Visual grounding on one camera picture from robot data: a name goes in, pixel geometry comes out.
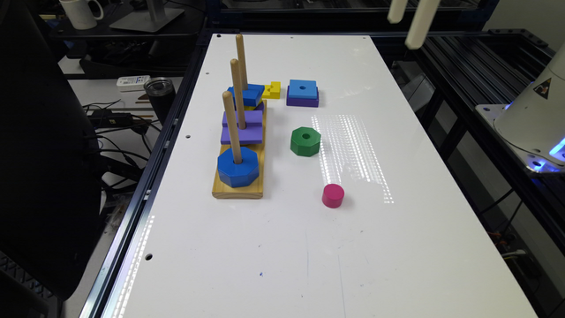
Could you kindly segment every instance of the blue light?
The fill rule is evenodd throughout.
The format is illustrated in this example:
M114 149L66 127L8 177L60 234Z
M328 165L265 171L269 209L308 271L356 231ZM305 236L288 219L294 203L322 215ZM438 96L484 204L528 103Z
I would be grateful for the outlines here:
M551 151L549 152L549 155L557 154L563 147L565 147L565 138L563 138L563 140L559 144L557 144L557 146L555 146L553 149L551 149Z
M546 165L546 162L542 162L539 166L533 167L534 170L540 171Z

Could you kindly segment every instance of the sorting shape toy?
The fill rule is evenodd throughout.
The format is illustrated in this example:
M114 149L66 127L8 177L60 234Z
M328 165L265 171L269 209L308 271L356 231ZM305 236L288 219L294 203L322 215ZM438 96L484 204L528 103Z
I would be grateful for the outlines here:
M281 98L281 82L271 82L271 85L265 85L263 98L279 99Z
M229 145L222 145L220 148L220 156L218 157L218 169L216 169L214 177L214 185L212 187L212 195L216 199L260 199L263 197L263 174L265 162L265 144L249 145L248 148L240 147L240 132L249 133L251 130L260 128L260 137L265 139L265 126L267 123L267 101L260 102L263 86L258 89L259 98L253 102L252 110L262 120L262 125L258 124L255 115L248 115L245 118L244 111L244 90L253 90L253 85L247 84L247 74L245 70L245 54L243 48L243 37L241 34L236 36L237 55L241 63L237 59L230 61L231 76L233 79L233 93L224 92L223 106L225 108L227 121L227 134L229 135Z
M249 148L241 147L241 163L234 163L232 148L218 157L220 180L231 187L250 185L259 176L257 154Z
M318 93L318 88L316 87L316 99L306 99L306 98L290 98L289 89L286 91L286 105L287 106L302 106L302 107L318 107L320 104L320 94Z
M259 176L259 160L251 149L239 146L236 112L233 110L231 93L224 92L222 98L231 148L218 156L218 176L228 186L248 186Z
M300 127L292 131L290 150L297 155L313 156L320 151L321 135L310 127Z
M255 84L248 84L249 88L242 90L242 95L244 98L244 106L250 107L257 107L261 101L261 96L263 95L263 91L265 90L265 86L263 85L255 85ZM228 88L228 92L234 95L234 103L235 101L235 92L233 87Z
M257 110L245 111L245 129L237 129L239 144L250 145L260 144L263 142L263 112ZM222 137L220 142L223 145L230 144L230 131L228 127L227 113L223 113L222 120Z
M316 81L291 79L287 96L290 98L299 98L299 99L318 98Z
M215 171L214 185L212 186L212 195L216 199L261 199L263 197L263 177L265 175L265 143L267 130L267 101L264 101L265 109L263 110L263 143L246 146L257 154L259 160L259 177L255 179L249 186L241 186L232 188L224 184L220 180L218 170ZM222 145L220 154L230 148L230 145Z
M329 184L324 187L324 193L321 195L321 201L328 208L338 208L342 205L345 191L336 184Z

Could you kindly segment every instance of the white mug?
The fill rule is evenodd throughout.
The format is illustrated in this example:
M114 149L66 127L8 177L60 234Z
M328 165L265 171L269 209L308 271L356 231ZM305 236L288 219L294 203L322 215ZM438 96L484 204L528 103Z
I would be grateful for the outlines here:
M100 8L100 16L95 17L90 11L88 3L94 1ZM96 0L59 0L64 12L77 30L87 30L96 27L96 21L104 18L104 10Z

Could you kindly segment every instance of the pink cylinder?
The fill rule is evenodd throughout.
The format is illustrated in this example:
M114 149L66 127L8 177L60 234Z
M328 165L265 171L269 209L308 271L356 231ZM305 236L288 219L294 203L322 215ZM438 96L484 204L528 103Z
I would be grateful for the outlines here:
M342 205L343 196L345 191L342 187L335 184L329 184L324 187L324 194L321 196L321 201L328 208L338 208Z

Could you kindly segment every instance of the black office chair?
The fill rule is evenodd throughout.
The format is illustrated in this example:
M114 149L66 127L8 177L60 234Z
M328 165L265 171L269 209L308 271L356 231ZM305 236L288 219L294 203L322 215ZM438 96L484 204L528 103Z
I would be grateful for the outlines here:
M49 306L0 271L0 316L58 316L102 232L107 162L20 0L0 0L0 43L0 251L56 296Z

